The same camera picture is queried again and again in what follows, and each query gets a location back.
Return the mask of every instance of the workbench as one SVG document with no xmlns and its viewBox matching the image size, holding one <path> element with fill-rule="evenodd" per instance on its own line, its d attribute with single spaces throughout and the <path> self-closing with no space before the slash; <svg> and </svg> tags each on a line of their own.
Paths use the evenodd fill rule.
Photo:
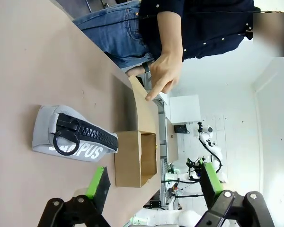
<svg viewBox="0 0 284 227">
<path fill-rule="evenodd" d="M 49 0 L 0 0 L 0 227 L 37 226 L 50 198 L 68 201 L 98 166 L 111 181 L 103 216 L 122 227 L 160 188 L 159 146 L 157 174 L 142 188 L 117 188 L 114 155 L 91 163 L 32 150 L 40 105 L 68 105 L 110 132 L 136 129 L 128 77 L 61 10 Z"/>
</svg>

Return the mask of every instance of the open cardboard box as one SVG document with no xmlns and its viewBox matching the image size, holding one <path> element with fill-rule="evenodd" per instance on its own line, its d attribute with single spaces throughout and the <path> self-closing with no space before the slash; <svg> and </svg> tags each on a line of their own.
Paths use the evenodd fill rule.
<svg viewBox="0 0 284 227">
<path fill-rule="evenodd" d="M 115 177 L 118 187 L 140 188 L 157 173 L 156 127 L 147 92 L 135 76 L 129 78 L 137 108 L 138 130 L 116 132 L 119 140 L 115 154 Z"/>
</svg>

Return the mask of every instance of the zipper teeth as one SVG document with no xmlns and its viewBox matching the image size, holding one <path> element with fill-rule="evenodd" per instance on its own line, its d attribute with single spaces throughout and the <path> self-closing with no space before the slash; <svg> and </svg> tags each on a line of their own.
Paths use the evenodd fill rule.
<svg viewBox="0 0 284 227">
<path fill-rule="evenodd" d="M 99 141 L 102 145 L 107 146 L 113 150 L 118 149 L 118 140 L 115 136 L 104 132 L 96 127 L 84 127 L 81 126 L 78 132 L 82 137 L 88 137 Z"/>
</svg>

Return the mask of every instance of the dark button-up shirt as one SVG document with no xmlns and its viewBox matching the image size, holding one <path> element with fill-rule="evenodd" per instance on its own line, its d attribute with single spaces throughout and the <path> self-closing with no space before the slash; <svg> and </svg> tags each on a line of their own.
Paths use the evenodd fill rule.
<svg viewBox="0 0 284 227">
<path fill-rule="evenodd" d="M 252 39 L 250 11 L 260 9 L 253 0 L 142 0 L 139 29 L 154 59 L 161 55 L 156 15 L 163 11 L 181 16 L 184 60 L 223 54 L 235 50 L 244 37 Z"/>
</svg>

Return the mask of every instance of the blue jeans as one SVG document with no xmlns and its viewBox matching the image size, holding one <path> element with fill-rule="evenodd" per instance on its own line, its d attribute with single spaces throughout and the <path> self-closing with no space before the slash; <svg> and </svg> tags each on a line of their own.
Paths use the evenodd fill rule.
<svg viewBox="0 0 284 227">
<path fill-rule="evenodd" d="M 117 66 L 126 68 L 153 61 L 139 33 L 139 8 L 140 2 L 133 0 L 89 13 L 73 22 Z"/>
</svg>

